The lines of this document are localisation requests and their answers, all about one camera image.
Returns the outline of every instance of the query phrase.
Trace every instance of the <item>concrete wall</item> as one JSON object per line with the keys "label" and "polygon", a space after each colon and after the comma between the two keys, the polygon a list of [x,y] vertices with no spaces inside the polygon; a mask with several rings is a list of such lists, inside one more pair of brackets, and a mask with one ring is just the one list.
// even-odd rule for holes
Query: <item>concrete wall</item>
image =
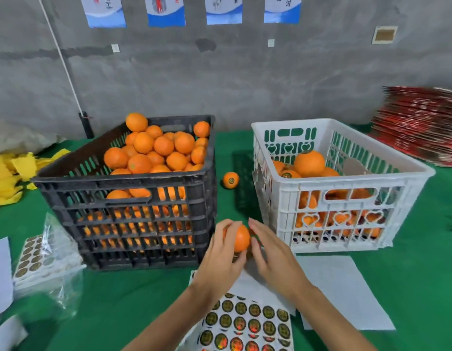
{"label": "concrete wall", "polygon": [[[384,85],[452,88],[452,0],[303,0],[299,25],[264,24],[265,0],[244,0],[243,24],[222,26],[184,0],[187,26],[168,29],[148,28],[144,0],[122,0],[126,29],[89,29],[80,0],[43,1],[96,134],[132,111],[215,114],[222,130],[367,123]],[[370,44],[378,25],[399,26],[394,44]],[[78,138],[77,112],[38,0],[0,0],[0,117]]]}

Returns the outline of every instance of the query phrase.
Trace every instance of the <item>wall poster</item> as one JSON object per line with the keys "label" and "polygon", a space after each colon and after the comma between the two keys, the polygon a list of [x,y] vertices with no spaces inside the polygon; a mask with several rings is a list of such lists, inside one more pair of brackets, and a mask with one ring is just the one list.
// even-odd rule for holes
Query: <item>wall poster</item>
{"label": "wall poster", "polygon": [[242,23],[242,0],[205,0],[206,24]]}
{"label": "wall poster", "polygon": [[265,0],[264,23],[299,23],[302,0]]}
{"label": "wall poster", "polygon": [[145,0],[150,27],[184,27],[184,0]]}
{"label": "wall poster", "polygon": [[81,0],[89,28],[126,28],[120,0]]}

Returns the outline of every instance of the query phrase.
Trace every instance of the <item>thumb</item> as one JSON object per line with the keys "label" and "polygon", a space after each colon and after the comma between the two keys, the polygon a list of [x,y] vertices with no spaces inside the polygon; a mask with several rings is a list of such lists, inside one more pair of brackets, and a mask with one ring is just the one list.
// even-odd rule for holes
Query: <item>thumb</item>
{"label": "thumb", "polygon": [[239,255],[239,258],[236,260],[234,265],[234,271],[237,273],[237,275],[241,274],[242,269],[244,268],[244,265],[247,262],[247,250],[244,250]]}
{"label": "thumb", "polygon": [[252,254],[255,259],[255,263],[257,264],[258,271],[263,276],[266,273],[268,266],[263,258],[263,255],[261,254],[260,244],[255,237],[252,237]]}

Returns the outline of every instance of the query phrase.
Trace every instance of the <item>forearm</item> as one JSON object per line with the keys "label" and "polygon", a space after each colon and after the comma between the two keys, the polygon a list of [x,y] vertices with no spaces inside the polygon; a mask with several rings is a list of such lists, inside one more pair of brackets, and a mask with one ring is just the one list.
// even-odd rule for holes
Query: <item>forearm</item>
{"label": "forearm", "polygon": [[188,287],[177,300],[122,351],[175,350],[185,334],[209,312],[203,291]]}
{"label": "forearm", "polygon": [[297,309],[330,351],[376,350],[317,287],[307,290],[297,297]]}

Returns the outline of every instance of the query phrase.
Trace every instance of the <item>hand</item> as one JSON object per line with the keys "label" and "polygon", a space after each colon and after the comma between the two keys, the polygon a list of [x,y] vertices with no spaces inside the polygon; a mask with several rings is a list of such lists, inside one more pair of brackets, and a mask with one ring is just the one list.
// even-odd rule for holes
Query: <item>hand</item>
{"label": "hand", "polygon": [[[205,257],[190,285],[197,292],[206,294],[205,297],[209,305],[208,311],[229,291],[246,263],[246,251],[242,251],[236,262],[232,263],[234,241],[237,229],[241,224],[242,222],[233,222],[230,219],[216,224],[210,246],[206,250]],[[223,230],[228,225],[226,238],[223,242]]]}
{"label": "hand", "polygon": [[257,234],[267,253],[268,261],[265,261],[258,241],[253,237],[252,253],[258,272],[278,293],[296,305],[299,296],[310,290],[313,285],[305,276],[289,246],[270,228],[252,218],[249,218],[249,227]]}

